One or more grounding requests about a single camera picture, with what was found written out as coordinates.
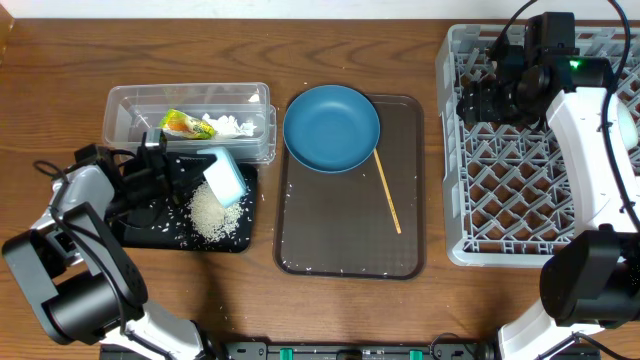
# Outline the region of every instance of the blue plate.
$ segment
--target blue plate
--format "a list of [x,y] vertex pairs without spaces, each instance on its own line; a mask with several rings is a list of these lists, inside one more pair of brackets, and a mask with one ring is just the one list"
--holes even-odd
[[303,165],[339,173],[362,164],[380,138],[380,119],[359,92],[338,85],[298,96],[284,117],[284,142]]

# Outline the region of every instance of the plastic container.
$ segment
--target plastic container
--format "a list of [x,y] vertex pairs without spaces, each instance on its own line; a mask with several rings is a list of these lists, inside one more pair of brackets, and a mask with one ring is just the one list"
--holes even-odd
[[[436,57],[447,254],[457,265],[541,267],[571,241],[574,231],[571,190],[553,132],[467,126],[455,113],[462,84],[493,76],[484,53],[503,27],[454,25]],[[631,33],[635,37],[617,94],[637,126],[640,29]],[[576,27],[576,47],[582,56],[607,57],[615,71],[622,34],[621,28]],[[510,43],[522,45],[524,26],[511,26],[507,35]],[[640,148],[629,151],[629,157],[637,173]]]
[[188,140],[168,136],[169,151],[196,153],[224,146],[238,162],[268,164],[275,158],[276,111],[269,87],[263,83],[165,84],[118,86],[109,92],[103,141],[119,149],[135,150],[142,134],[157,127],[169,109],[190,116],[212,118],[233,115],[238,125],[251,121],[253,137],[228,140]]

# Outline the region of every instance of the brown tray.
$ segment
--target brown tray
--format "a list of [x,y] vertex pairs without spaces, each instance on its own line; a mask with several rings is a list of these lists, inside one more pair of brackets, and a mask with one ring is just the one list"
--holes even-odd
[[402,234],[373,156],[345,173],[323,174],[285,150],[274,257],[287,273],[407,280],[424,267],[422,107],[406,96],[367,97],[380,117],[377,149]]

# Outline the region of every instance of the wooden surface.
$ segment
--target wooden surface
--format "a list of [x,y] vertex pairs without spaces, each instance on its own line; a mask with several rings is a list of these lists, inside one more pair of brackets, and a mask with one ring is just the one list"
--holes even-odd
[[[222,340],[425,343],[450,331],[482,338],[538,297],[538,270],[464,268],[445,253],[443,142],[435,56],[461,21],[20,20],[0,70],[0,239],[27,229],[50,198],[36,159],[72,163],[101,142],[116,85],[261,81],[282,124],[287,104],[320,84],[416,98],[425,114],[427,260],[407,282],[286,275],[273,261],[282,158],[260,168],[253,243],[243,254],[128,249],[151,298]],[[637,325],[597,336],[640,356]],[[0,261],[0,358],[92,359],[54,344]]]

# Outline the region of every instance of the sponge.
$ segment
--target sponge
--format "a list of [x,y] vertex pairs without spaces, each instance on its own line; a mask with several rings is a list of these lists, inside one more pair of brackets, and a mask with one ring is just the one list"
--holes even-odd
[[231,154],[224,147],[199,150],[198,154],[215,155],[216,161],[204,171],[209,187],[224,208],[235,204],[246,194],[247,184]]

